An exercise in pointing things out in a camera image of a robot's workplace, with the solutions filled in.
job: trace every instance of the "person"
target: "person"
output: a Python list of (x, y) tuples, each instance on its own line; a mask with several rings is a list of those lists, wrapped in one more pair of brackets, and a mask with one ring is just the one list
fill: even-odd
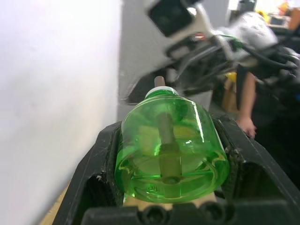
[(237, 69), (237, 123), (260, 143), (300, 189), (300, 117), (289, 116), (278, 100), (256, 91), (255, 77), (242, 66)]

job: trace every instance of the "person's hand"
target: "person's hand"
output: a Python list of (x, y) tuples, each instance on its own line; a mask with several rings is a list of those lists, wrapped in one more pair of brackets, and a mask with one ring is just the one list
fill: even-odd
[(236, 121), (239, 127), (251, 138), (255, 137), (256, 127), (254, 126), (250, 117), (241, 117)]

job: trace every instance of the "bottle neck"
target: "bottle neck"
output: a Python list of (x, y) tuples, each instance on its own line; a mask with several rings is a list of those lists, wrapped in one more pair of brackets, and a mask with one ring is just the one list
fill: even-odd
[(158, 95), (179, 95), (178, 92), (171, 87), (167, 86), (160, 86), (160, 87), (155, 87), (151, 89), (147, 94), (145, 99), (158, 96)]

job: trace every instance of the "person's arm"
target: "person's arm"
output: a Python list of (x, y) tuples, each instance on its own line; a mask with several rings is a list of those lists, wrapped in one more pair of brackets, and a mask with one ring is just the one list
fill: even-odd
[(255, 98), (255, 77), (252, 73), (248, 73), (241, 94), (240, 119), (237, 120), (237, 123), (240, 128), (250, 137), (255, 136), (256, 130), (256, 127), (251, 120)]

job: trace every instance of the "green plastic bottle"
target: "green plastic bottle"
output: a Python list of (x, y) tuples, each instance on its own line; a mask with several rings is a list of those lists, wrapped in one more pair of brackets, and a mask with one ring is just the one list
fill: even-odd
[(210, 115), (170, 87), (149, 91), (122, 122), (115, 179), (127, 195), (191, 201), (213, 192), (228, 172)]

